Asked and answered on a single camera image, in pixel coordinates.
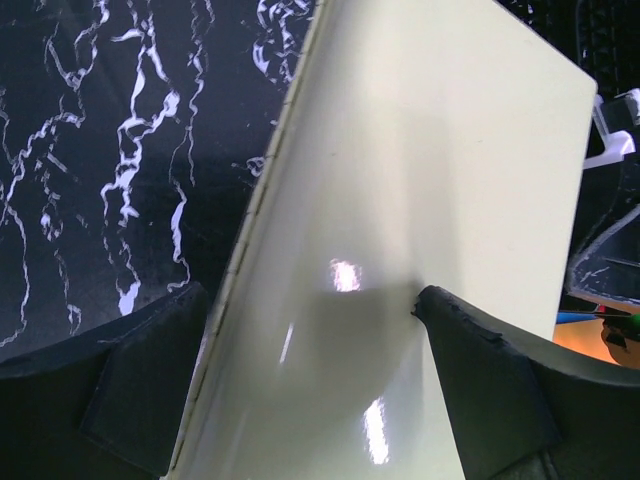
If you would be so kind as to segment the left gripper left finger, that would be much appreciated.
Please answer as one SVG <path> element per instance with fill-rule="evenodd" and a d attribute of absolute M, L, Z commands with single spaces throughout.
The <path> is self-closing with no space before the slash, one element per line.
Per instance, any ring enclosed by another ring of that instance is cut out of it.
<path fill-rule="evenodd" d="M 209 310 L 191 283 L 1 364 L 4 479 L 168 473 Z"/>

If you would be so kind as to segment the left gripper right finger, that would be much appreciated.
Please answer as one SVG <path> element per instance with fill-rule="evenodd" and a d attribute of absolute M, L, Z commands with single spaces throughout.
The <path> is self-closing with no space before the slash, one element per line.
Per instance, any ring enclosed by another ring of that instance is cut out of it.
<path fill-rule="evenodd" d="M 428 286 L 425 325 L 468 479 L 636 479 L 639 372 Z"/>

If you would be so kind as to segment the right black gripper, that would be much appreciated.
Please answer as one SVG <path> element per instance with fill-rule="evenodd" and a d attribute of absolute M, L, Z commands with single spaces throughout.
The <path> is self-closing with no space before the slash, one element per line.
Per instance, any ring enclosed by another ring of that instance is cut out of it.
<path fill-rule="evenodd" d="M 568 294 L 619 310 L 639 308 L 639 90 L 605 101 L 593 125 L 603 151 L 588 154 L 574 220 Z"/>

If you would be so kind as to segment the yellow-green drawer cabinet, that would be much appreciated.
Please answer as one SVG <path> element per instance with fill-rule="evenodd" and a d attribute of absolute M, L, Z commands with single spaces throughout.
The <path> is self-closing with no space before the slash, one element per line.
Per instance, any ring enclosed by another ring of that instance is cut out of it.
<path fill-rule="evenodd" d="M 595 82 L 494 1 L 321 1 L 173 479 L 459 479 L 420 291 L 551 338 Z"/>

